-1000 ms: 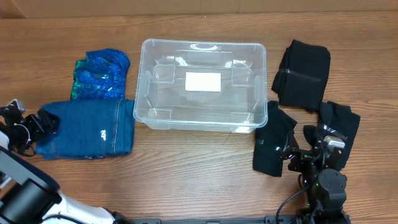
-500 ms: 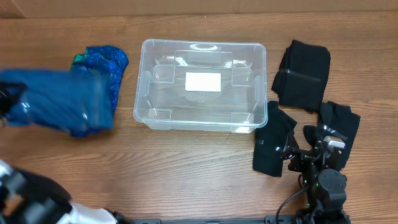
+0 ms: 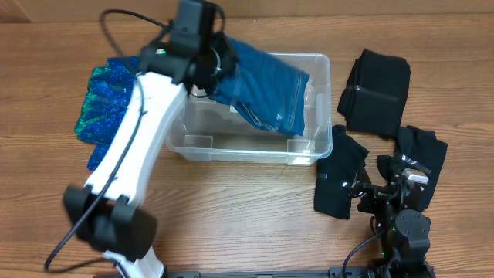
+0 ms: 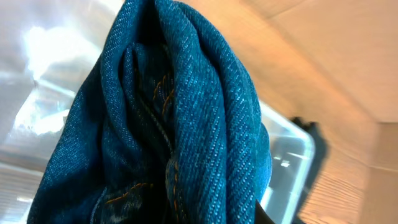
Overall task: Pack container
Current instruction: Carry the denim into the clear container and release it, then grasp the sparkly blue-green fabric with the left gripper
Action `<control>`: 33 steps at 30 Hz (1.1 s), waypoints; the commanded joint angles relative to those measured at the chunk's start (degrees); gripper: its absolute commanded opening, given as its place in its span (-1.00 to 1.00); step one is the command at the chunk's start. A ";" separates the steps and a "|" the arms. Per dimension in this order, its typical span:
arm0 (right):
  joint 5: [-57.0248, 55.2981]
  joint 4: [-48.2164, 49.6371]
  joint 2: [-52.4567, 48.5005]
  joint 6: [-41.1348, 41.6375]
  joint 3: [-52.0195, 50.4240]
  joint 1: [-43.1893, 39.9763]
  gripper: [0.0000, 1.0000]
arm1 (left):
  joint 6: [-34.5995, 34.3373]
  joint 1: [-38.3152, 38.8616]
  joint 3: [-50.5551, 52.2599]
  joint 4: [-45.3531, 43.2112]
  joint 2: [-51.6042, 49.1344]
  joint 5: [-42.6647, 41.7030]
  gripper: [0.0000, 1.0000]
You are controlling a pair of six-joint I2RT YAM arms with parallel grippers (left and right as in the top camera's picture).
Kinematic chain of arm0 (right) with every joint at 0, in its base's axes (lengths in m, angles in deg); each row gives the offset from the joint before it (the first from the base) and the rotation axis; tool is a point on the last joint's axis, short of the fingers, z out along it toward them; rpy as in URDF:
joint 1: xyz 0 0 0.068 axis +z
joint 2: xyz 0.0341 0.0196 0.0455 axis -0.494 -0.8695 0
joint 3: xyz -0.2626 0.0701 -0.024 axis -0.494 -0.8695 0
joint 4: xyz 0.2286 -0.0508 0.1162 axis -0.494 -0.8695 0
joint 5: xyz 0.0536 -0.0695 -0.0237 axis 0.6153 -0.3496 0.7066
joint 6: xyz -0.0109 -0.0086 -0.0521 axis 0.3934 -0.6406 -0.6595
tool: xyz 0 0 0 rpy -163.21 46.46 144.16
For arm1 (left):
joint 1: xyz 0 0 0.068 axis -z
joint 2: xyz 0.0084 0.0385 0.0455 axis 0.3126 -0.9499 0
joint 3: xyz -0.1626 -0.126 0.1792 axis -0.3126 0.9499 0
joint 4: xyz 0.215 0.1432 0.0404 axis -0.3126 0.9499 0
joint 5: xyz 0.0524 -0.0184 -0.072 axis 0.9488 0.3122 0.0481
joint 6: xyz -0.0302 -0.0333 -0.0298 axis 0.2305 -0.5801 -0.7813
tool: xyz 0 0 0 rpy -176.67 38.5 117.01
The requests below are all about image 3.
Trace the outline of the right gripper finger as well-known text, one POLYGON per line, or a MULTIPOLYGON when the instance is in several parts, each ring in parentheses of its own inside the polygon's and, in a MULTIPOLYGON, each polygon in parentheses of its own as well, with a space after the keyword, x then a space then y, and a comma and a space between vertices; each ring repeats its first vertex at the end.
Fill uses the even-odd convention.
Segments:
POLYGON ((402 171, 402 160, 399 157, 380 156, 380 174, 387 183, 391 183, 402 171))
POLYGON ((351 198, 359 198, 370 191, 369 186, 371 185, 371 180, 365 169, 365 164, 360 164, 357 167, 356 174, 351 183, 349 189, 349 196, 351 198))

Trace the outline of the blue denim jeans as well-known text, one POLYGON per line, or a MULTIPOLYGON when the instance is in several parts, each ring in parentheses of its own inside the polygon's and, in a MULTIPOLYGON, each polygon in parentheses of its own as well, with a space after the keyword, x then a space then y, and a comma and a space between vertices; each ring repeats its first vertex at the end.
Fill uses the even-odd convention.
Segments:
POLYGON ((233 38, 229 41, 239 62, 232 75, 206 90, 209 98, 234 107, 255 128, 302 136, 310 75, 249 44, 233 38))

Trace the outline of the shiny blue sequin fabric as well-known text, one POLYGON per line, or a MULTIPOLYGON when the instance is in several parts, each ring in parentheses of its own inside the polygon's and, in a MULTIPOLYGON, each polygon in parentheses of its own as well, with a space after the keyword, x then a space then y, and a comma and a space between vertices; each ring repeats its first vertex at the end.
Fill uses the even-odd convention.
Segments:
POLYGON ((126 68, 127 62, 137 66, 139 58, 108 58, 107 64, 94 68, 89 78, 74 131, 80 141, 95 145, 87 162, 90 170, 96 169, 103 160, 127 112, 136 80, 126 68))

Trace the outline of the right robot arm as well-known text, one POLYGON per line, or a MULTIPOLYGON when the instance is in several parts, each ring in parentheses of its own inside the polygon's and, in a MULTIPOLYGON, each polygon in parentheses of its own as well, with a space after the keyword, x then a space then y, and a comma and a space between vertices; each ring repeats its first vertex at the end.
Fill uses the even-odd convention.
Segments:
POLYGON ((356 181, 350 188, 349 197, 360 199, 357 209, 372 215, 373 235, 344 260, 342 277, 435 277, 426 261, 431 220, 419 209, 431 170, 404 154, 391 161, 390 170, 385 186, 356 181), (350 258, 374 240, 380 241, 381 257, 372 259, 366 267, 349 270, 350 258))

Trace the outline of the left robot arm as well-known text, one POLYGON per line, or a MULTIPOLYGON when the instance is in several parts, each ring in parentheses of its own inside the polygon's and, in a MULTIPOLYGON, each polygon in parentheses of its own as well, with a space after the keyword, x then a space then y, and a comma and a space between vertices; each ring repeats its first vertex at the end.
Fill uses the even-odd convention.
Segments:
POLYGON ((142 208, 154 163, 193 88, 209 88, 234 73, 239 60, 216 19, 222 8, 183 1, 175 20, 130 64, 132 96, 110 148, 83 187, 69 186, 63 203, 77 236, 100 251, 121 277, 164 277, 153 250, 157 220, 142 208))

